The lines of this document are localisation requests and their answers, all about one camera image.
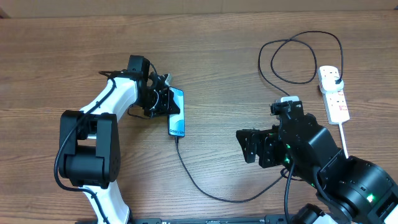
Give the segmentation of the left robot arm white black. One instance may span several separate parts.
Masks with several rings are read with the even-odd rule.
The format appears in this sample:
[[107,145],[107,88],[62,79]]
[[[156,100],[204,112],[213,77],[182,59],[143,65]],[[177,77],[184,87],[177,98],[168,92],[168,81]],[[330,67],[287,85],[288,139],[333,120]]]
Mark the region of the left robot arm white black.
[[169,136],[182,138],[184,93],[171,86],[171,74],[159,75],[140,55],[131,55],[123,70],[100,74],[107,78],[103,91],[80,110],[61,115],[53,174],[61,189],[86,195],[96,223],[134,223],[117,183],[121,168],[118,123],[137,105],[144,111],[143,119],[166,116]]

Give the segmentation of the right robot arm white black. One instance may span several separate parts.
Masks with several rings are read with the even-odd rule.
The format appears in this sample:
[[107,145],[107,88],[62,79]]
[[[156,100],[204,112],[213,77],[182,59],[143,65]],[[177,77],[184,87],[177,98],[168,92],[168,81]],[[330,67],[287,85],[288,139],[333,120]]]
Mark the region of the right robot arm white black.
[[397,223],[397,183],[380,166],[345,156],[327,128],[304,113],[301,101],[273,103],[279,124],[242,129],[236,138],[247,163],[284,166],[317,191],[317,198],[342,222]]

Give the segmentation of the Galaxy smartphone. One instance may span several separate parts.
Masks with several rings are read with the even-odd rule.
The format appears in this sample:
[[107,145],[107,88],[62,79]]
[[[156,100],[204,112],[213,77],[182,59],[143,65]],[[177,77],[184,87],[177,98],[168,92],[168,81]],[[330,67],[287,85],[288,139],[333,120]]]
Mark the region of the Galaxy smartphone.
[[185,136],[184,92],[178,88],[169,88],[169,135]]

